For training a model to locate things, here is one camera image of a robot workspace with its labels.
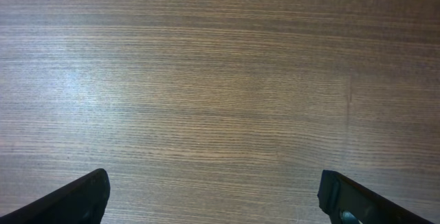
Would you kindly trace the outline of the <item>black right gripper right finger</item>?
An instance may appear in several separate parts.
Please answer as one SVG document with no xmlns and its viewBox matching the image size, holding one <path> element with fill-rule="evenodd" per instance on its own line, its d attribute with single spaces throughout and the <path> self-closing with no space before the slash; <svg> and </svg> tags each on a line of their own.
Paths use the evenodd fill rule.
<svg viewBox="0 0 440 224">
<path fill-rule="evenodd" d="M 432 224 L 332 170 L 322 171 L 318 200 L 333 224 Z"/>
</svg>

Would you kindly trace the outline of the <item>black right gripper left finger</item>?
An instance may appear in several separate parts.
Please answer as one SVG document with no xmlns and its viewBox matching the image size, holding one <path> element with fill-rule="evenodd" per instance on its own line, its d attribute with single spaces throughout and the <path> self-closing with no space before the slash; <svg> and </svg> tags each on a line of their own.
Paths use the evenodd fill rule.
<svg viewBox="0 0 440 224">
<path fill-rule="evenodd" d="M 3 224 L 99 224 L 110 196 L 106 170 L 99 168 L 1 217 Z"/>
</svg>

